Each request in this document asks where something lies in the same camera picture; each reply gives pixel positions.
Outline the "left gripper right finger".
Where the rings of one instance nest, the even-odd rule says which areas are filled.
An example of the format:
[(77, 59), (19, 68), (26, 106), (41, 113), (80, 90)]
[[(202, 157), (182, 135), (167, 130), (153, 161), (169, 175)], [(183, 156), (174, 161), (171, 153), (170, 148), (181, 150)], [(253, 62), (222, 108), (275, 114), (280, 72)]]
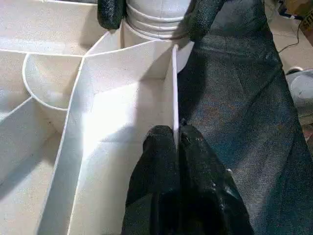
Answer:
[(185, 234), (254, 234), (230, 170), (193, 125), (179, 128), (179, 168)]

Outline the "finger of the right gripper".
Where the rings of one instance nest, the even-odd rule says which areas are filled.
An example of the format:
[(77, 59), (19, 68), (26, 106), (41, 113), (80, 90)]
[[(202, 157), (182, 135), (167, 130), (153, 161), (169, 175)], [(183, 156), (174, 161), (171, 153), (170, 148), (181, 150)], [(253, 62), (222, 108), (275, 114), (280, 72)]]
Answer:
[(125, 0), (98, 0), (97, 20), (98, 23), (108, 30), (119, 29), (121, 21), (125, 16)]
[(184, 29), (191, 42), (200, 41), (222, 9), (225, 0), (192, 0), (184, 16)]

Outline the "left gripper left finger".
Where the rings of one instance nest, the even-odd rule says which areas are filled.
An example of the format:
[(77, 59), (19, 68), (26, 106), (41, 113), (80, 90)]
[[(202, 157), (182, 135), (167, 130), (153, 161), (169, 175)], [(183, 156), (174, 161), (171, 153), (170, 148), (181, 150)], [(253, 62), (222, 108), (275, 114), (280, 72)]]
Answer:
[(176, 235), (179, 230), (180, 182), (173, 131), (151, 128), (129, 182), (123, 235)]

